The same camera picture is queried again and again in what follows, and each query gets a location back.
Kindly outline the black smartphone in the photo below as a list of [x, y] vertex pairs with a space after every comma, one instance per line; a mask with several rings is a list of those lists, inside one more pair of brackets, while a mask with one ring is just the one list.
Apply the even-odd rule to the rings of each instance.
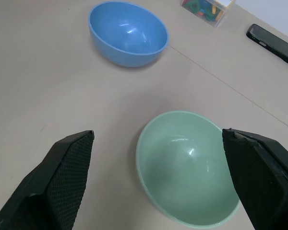
[[288, 42], [257, 24], [252, 24], [248, 28], [246, 36], [288, 63]]

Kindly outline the clear box of colourful pieces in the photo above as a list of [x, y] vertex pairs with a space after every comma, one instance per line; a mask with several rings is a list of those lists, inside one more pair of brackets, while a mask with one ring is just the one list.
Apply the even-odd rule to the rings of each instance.
[[213, 27], [218, 27], [236, 0], [182, 0], [181, 6]]

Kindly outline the blue plastic bowl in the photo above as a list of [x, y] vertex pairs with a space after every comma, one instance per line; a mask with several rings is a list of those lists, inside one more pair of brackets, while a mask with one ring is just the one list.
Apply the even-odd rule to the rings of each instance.
[[88, 15], [88, 26], [98, 52], [123, 67], [148, 65], [168, 46], [169, 35], [163, 22], [133, 3], [97, 4]]

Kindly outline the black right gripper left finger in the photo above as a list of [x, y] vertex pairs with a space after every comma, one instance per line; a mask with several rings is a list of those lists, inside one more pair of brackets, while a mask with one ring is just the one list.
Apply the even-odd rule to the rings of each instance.
[[54, 143], [0, 210], [0, 230], [72, 230], [94, 138], [87, 130]]

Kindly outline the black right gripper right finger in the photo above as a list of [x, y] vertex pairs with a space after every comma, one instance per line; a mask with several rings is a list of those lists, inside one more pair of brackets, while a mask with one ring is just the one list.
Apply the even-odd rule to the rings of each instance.
[[288, 230], [288, 151], [276, 140], [222, 130], [230, 175], [255, 230]]

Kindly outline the green plastic bowl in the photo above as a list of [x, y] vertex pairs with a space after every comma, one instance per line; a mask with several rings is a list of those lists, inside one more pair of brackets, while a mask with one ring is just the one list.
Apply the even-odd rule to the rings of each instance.
[[153, 118], [139, 136], [135, 163], [151, 202], [182, 225], [217, 227], [240, 207], [222, 131], [198, 114], [169, 111]]

